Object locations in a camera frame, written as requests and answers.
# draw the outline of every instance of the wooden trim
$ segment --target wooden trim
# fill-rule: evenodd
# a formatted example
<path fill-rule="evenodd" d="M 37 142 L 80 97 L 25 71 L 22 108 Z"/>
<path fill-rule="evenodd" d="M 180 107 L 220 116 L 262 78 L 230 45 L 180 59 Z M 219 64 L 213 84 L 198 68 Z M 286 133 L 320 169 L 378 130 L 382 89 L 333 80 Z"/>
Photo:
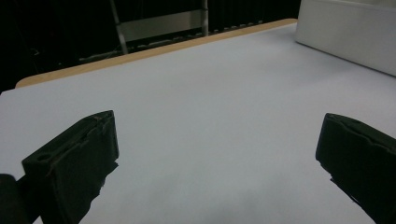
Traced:
<path fill-rule="evenodd" d="M 115 66 L 115 65 L 119 65 L 119 64 L 123 64 L 123 63 L 129 63 L 129 62 L 149 58 L 152 56 L 161 55 L 161 54 L 165 54 L 165 53 L 180 50 L 180 49 L 186 49 L 186 48 L 190 48 L 190 47 L 194 47 L 194 46 L 198 46 L 198 45 L 202 45 L 202 44 L 206 44 L 206 43 L 210 43 L 210 42 L 214 42 L 214 41 L 218 41 L 218 40 L 222 40 L 222 39 L 227 39 L 227 38 L 231 38 L 231 37 L 235 37 L 235 36 L 239 36 L 239 35 L 252 34 L 252 33 L 264 31 L 264 30 L 269 30 L 269 29 L 276 28 L 279 26 L 289 25 L 289 24 L 292 24 L 295 22 L 297 22 L 296 19 L 285 19 L 285 20 L 281 20 L 281 21 L 268 22 L 268 23 L 264 23 L 264 24 L 260 24 L 260 25 L 250 26 L 250 27 L 243 28 L 243 29 L 233 30 L 230 32 L 224 32 L 224 33 L 221 33 L 218 35 L 205 36 L 205 37 L 201 37 L 201 38 L 197 38 L 197 39 L 193 39 L 193 40 L 189 40 L 189 41 L 179 42 L 179 43 L 172 44 L 172 45 L 158 47 L 156 49 L 143 50 L 143 51 L 139 51 L 136 53 L 131 53 L 131 54 L 122 55 L 119 57 L 105 59 L 105 60 L 94 62 L 94 63 L 82 64 L 82 65 L 78 65 L 78 66 L 74 66 L 74 67 L 65 68 L 62 70 L 57 70 L 57 71 L 43 73 L 43 74 L 31 76 L 31 77 L 26 77 L 17 83 L 16 88 L 30 86 L 30 85 L 34 85 L 34 84 L 45 82 L 45 81 L 51 81 L 51 80 L 62 78 L 62 77 L 71 77 L 74 75 L 87 73 L 87 72 L 91 72 L 94 70 L 99 70 L 102 68 L 107 68 L 110 66 Z"/>

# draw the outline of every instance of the white container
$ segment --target white container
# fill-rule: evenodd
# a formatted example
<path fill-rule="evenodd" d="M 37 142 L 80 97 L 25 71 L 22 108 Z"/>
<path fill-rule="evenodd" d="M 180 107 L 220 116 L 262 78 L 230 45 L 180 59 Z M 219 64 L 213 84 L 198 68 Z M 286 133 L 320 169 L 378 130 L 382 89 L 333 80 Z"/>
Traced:
<path fill-rule="evenodd" d="M 396 1 L 303 0 L 295 39 L 396 76 Z"/>

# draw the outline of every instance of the chair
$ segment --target chair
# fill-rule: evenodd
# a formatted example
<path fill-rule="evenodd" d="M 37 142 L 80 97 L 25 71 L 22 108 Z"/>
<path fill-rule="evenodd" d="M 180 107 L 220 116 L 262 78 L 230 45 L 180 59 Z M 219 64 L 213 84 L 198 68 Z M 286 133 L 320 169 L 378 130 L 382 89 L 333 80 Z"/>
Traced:
<path fill-rule="evenodd" d="M 128 41 L 157 35 L 167 35 L 196 28 L 202 28 L 202 34 L 208 35 L 207 0 L 202 0 L 201 9 L 125 22 L 120 22 L 114 1 L 115 0 L 110 0 L 110 5 L 123 54 L 128 54 L 126 46 L 126 42 Z"/>

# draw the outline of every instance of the table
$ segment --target table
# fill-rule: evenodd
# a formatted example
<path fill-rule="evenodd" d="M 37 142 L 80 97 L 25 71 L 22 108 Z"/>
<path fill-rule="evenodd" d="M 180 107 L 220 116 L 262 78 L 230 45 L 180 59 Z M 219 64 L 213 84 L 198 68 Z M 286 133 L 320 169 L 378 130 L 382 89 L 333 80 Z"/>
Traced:
<path fill-rule="evenodd" d="M 0 170 L 21 177 L 23 158 L 112 109 L 120 166 L 81 223 L 374 223 L 315 151 L 328 112 L 396 136 L 396 78 L 300 45 L 295 30 L 5 91 Z"/>

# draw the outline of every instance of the black object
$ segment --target black object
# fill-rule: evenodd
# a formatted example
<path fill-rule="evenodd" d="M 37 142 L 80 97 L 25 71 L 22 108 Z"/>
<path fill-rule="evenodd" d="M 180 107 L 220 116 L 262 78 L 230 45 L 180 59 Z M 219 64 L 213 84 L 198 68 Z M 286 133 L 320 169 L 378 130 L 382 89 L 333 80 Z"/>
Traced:
<path fill-rule="evenodd" d="M 119 157 L 113 111 L 88 116 L 22 161 L 17 182 L 0 175 L 4 224 L 75 224 L 88 213 Z"/>
<path fill-rule="evenodd" d="M 358 120 L 326 114 L 316 159 L 375 223 L 396 223 L 396 139 Z"/>

